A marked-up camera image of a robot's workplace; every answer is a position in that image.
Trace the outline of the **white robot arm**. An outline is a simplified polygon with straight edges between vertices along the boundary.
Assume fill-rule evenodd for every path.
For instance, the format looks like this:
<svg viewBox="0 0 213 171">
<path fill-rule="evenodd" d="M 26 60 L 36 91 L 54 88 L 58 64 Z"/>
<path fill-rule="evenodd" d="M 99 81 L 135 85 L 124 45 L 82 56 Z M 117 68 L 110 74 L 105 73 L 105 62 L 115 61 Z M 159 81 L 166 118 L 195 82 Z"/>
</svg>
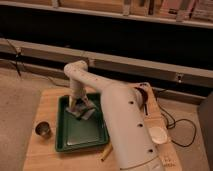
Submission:
<svg viewBox="0 0 213 171">
<path fill-rule="evenodd" d="M 70 79 L 73 99 L 85 95 L 84 86 L 100 93 L 101 109 L 121 171 L 165 171 L 140 111 L 143 96 L 136 88 L 90 73 L 85 61 L 66 64 L 64 73 Z"/>
</svg>

